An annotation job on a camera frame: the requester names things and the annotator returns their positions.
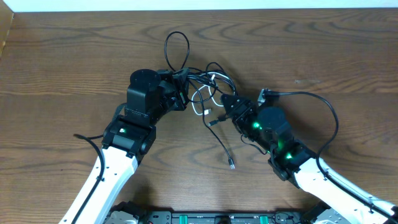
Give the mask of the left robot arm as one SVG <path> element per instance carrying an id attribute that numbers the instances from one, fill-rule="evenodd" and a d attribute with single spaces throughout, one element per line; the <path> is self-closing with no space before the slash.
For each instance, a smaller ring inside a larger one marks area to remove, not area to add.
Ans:
<path id="1" fill-rule="evenodd" d="M 61 223 L 103 223 L 121 189 L 156 139 L 156 123 L 188 103 L 189 69 L 140 69 L 130 76 L 127 100 L 118 106 L 94 146 L 97 159 Z"/>

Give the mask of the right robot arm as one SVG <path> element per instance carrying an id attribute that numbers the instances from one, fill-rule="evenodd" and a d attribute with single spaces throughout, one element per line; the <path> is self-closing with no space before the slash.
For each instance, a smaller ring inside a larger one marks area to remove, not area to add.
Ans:
<path id="1" fill-rule="evenodd" d="M 289 181 L 334 210 L 336 219 L 319 216 L 314 223 L 397 223 L 397 205 L 381 200 L 334 171 L 317 153 L 292 133 L 284 111 L 273 105 L 274 96 L 262 95 L 255 103 L 245 97 L 224 94 L 221 102 L 240 134 L 269 154 L 269 165 L 283 181 Z"/>

